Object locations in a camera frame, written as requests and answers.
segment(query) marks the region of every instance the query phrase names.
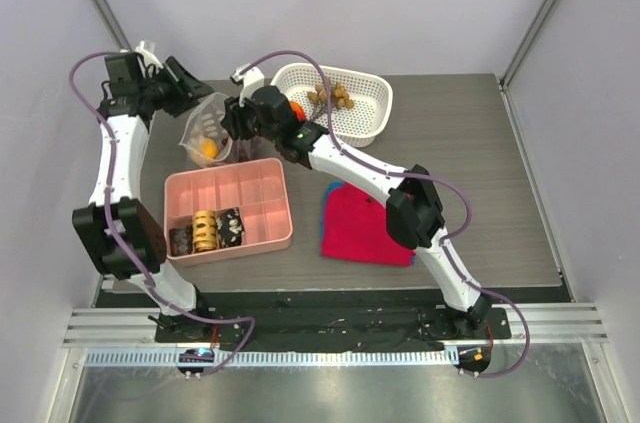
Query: gray tabletop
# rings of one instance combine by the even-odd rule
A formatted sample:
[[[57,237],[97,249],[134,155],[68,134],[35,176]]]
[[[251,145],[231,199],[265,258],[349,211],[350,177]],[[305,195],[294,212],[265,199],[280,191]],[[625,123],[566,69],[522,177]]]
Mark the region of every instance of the gray tabletop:
[[[474,209],[471,227],[455,246],[474,277],[485,286],[559,285],[560,279],[493,75],[392,76],[393,110],[385,130],[364,148],[390,163],[418,163],[455,182]],[[237,94],[229,82],[216,90]],[[196,169],[178,142],[186,115],[164,113],[155,122],[142,175],[142,198],[163,221],[164,181]],[[277,156],[263,145],[261,156]],[[180,273],[203,291],[435,287],[422,265],[392,267],[320,256],[320,212],[328,175],[285,162],[293,219],[293,242],[282,251],[220,261]],[[464,207],[439,189],[450,229]],[[139,291],[117,282],[114,291]]]

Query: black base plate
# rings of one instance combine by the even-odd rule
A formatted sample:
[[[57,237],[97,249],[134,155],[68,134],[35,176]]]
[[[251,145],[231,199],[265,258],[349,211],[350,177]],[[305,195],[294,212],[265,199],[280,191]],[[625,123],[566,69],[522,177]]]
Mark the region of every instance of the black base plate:
[[[568,303],[571,296],[561,279],[559,286],[489,288],[516,303]],[[234,291],[203,293],[208,306],[225,308],[293,307],[434,307],[444,305],[442,292],[435,288],[414,290],[309,290]],[[154,308],[158,305],[144,293],[110,293],[100,290],[96,308]]]
[[[214,318],[230,319],[251,315],[256,327],[246,351],[304,353],[438,351],[440,340],[486,339],[482,329],[466,338],[448,324],[444,308],[435,307],[280,307],[218,308]],[[495,340],[508,339],[511,331],[506,313],[492,308],[488,324]],[[219,341],[223,350],[232,350],[242,339],[246,325],[220,325]],[[163,328],[156,342],[184,342]]]

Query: black mounting bracket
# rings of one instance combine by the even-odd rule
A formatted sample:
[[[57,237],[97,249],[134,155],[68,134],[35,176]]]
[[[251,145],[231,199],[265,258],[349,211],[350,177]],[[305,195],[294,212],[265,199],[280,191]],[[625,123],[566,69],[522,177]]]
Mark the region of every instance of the black mounting bracket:
[[[309,153],[313,144],[329,131],[311,121],[300,121],[288,98],[275,86],[263,86],[245,99],[224,102],[225,116],[220,122],[232,140],[248,140],[256,136],[273,142],[275,149],[291,163],[311,169]]]
[[[215,318],[251,315],[256,319],[254,333],[244,351],[440,351],[446,340],[487,338],[486,327],[463,334],[449,310],[442,307],[441,293],[436,290],[416,291],[415,299],[402,296],[385,299],[380,296],[385,292],[371,293],[370,297],[369,292],[354,291],[218,293],[210,295],[209,303],[216,306]],[[486,321],[494,340],[511,338],[504,309],[491,308]],[[246,330],[247,325],[219,326],[220,347],[232,350]],[[162,327],[158,327],[155,340],[184,342],[184,338]],[[201,341],[210,343],[208,338]]]
[[[428,175],[420,165],[409,173]],[[431,248],[436,232],[444,227],[442,202],[431,181],[405,178],[397,188],[389,191],[387,208],[387,233],[404,248],[418,246]]]
[[[196,306],[191,313],[202,318],[211,318],[206,299],[194,285],[196,291]],[[184,341],[210,341],[213,327],[184,315],[169,316],[160,313],[159,317],[148,317],[156,323],[156,341],[178,343]]]
[[[177,117],[213,93],[213,88],[195,78],[173,56],[162,68],[145,67],[142,56],[131,51],[105,57],[105,65],[109,80],[104,84],[108,84],[111,96],[105,91],[98,111],[105,118],[138,116],[147,129],[156,111]]]
[[[151,273],[160,271],[167,257],[162,228],[137,199],[123,198],[111,205],[114,221],[124,227],[123,238]],[[71,222],[93,265],[101,275],[126,280],[140,273],[107,227],[104,207],[95,204],[73,211]]]

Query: orange ball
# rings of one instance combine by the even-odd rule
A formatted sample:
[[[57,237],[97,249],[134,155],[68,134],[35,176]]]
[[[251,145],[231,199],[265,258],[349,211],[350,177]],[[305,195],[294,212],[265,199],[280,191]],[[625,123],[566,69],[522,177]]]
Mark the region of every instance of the orange ball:
[[[200,143],[200,151],[207,158],[211,158],[212,160],[218,156],[218,145],[211,138],[203,138]]]
[[[299,121],[304,121],[307,119],[307,115],[304,113],[304,110],[298,103],[296,103],[295,101],[290,101],[289,105],[291,106],[291,109],[295,112]]]

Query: blue cloth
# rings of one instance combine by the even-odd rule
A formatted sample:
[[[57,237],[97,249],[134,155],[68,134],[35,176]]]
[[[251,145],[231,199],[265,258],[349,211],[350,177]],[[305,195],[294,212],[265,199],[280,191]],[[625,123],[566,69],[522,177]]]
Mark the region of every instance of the blue cloth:
[[[322,241],[322,239],[324,238],[324,214],[327,209],[329,194],[331,194],[333,190],[337,190],[338,188],[342,188],[343,186],[344,183],[337,181],[335,183],[331,183],[329,185],[329,188],[327,188],[327,191],[324,192],[324,195],[322,197],[322,212],[320,213],[320,241]]]

